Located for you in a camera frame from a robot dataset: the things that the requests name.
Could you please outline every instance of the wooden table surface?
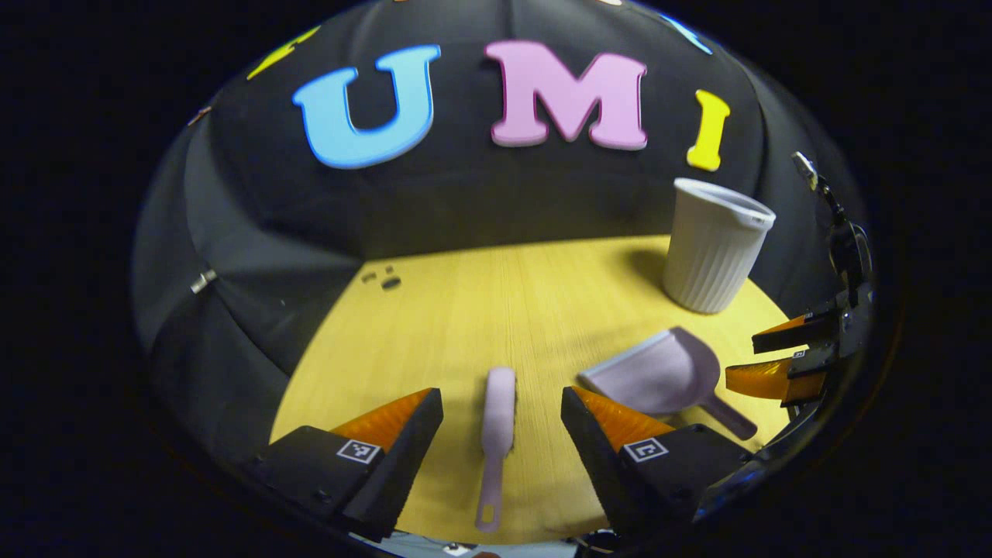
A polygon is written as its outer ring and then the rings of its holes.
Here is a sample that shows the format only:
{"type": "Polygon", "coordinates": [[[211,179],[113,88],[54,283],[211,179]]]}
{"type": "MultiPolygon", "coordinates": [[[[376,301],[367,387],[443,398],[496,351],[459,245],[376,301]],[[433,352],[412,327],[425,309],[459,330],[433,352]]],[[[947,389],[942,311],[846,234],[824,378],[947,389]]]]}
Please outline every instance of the wooden table surface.
{"type": "MultiPolygon", "coordinates": [[[[561,389],[576,375],[649,336],[681,326],[707,342],[721,367],[791,356],[754,355],[751,336],[786,320],[748,281],[723,312],[696,314],[660,288],[667,236],[481,248],[371,261],[310,342],[272,429],[331,429],[379,405],[438,387],[444,420],[397,529],[443,541],[518,544],[608,526],[559,418],[561,389]],[[399,278],[392,289],[387,279],[399,278]],[[475,529],[489,368],[517,372],[514,449],[504,467],[496,533],[475,529]]],[[[747,441],[698,407],[662,417],[703,423],[755,451],[788,422],[779,401],[716,393],[758,425],[747,441]]]]}

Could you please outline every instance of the metal clip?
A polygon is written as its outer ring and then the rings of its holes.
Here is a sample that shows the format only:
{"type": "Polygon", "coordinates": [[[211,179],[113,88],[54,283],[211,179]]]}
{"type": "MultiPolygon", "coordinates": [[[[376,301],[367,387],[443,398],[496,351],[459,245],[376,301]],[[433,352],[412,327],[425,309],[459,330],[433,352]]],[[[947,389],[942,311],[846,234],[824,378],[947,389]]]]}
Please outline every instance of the metal clip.
{"type": "Polygon", "coordinates": [[[190,126],[193,126],[196,122],[199,122],[199,119],[202,118],[204,114],[206,114],[211,110],[213,110],[213,107],[209,105],[207,105],[204,108],[201,108],[199,112],[196,114],[196,116],[194,116],[192,120],[186,123],[186,127],[189,128],[190,126]]]}
{"type": "Polygon", "coordinates": [[[193,281],[192,285],[189,285],[189,289],[195,295],[206,288],[206,286],[217,278],[217,272],[210,269],[199,274],[199,279],[193,281]]]}

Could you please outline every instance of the ribbed plastic cup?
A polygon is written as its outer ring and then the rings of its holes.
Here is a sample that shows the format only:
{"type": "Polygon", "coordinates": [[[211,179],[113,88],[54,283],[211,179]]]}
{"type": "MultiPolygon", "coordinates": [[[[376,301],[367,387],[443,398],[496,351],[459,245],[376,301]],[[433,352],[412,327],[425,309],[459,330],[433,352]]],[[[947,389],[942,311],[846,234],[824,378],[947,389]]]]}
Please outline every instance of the ribbed plastic cup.
{"type": "Polygon", "coordinates": [[[679,305],[722,311],[751,273],[775,213],[714,184],[677,178],[676,211],[662,286],[679,305]]]}

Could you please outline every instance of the letter m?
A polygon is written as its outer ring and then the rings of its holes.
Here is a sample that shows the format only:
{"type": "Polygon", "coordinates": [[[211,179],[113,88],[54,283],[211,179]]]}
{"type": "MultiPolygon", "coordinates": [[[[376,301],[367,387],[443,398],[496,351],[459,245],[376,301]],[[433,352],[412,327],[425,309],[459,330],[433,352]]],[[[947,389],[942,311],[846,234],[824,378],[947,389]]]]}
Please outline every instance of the letter m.
{"type": "Polygon", "coordinates": [[[593,143],[626,150],[648,145],[641,129],[645,65],[602,53],[576,79],[541,43],[500,41],[487,46],[485,53],[503,68],[503,119],[492,127],[496,144],[523,147],[548,139],[548,125],[538,120],[539,97],[565,141],[578,137],[599,103],[599,120],[589,127],[593,143]]]}

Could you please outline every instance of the letter u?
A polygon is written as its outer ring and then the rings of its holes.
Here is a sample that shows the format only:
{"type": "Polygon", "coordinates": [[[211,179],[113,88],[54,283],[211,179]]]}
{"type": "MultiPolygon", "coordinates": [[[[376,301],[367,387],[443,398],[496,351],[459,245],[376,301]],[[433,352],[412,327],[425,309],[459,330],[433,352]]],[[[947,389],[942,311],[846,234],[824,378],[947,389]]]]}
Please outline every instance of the letter u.
{"type": "Polygon", "coordinates": [[[422,45],[376,61],[377,70],[393,74],[396,116],[374,130],[359,130],[351,123],[347,87],[358,77],[355,68],[333,71],[300,87],[293,103],[303,110],[313,154],[328,167],[360,169],[413,149],[434,122],[430,64],[439,57],[438,45],[422,45]]]}

